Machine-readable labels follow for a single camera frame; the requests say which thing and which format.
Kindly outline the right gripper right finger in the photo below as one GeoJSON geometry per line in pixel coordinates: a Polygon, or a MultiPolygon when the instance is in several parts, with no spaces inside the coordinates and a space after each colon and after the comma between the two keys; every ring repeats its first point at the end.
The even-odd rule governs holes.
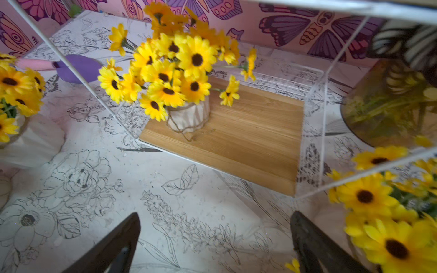
{"type": "Polygon", "coordinates": [[[294,250],[302,273],[367,273],[304,214],[296,211],[290,218],[294,250]]]}

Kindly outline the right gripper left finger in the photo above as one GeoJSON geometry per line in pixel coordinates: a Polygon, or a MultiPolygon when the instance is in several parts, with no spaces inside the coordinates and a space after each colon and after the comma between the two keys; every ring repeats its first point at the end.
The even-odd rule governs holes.
{"type": "Polygon", "coordinates": [[[64,272],[128,273],[140,231],[140,218],[134,212],[64,272]]]}

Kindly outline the sunflower pot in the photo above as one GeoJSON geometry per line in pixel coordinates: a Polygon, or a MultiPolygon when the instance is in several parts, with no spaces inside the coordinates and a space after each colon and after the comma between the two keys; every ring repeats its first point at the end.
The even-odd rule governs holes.
{"type": "Polygon", "coordinates": [[[1,54],[1,163],[31,169],[51,161],[65,132],[39,112],[46,91],[43,76],[18,69],[18,58],[1,54]]]}
{"type": "Polygon", "coordinates": [[[382,273],[437,270],[437,158],[413,162],[405,178],[381,171],[328,191],[347,211],[344,231],[382,273]]]}
{"type": "Polygon", "coordinates": [[[245,80],[256,79],[257,50],[250,49],[241,63],[239,42],[210,28],[191,6],[177,11],[175,6],[152,2],[144,12],[151,20],[152,37],[140,45],[128,39],[123,24],[111,29],[110,50],[133,55],[127,73],[114,59],[99,70],[100,87],[113,102],[138,102],[149,118],[167,121],[170,110],[206,101],[214,66],[239,69],[245,80]]]}

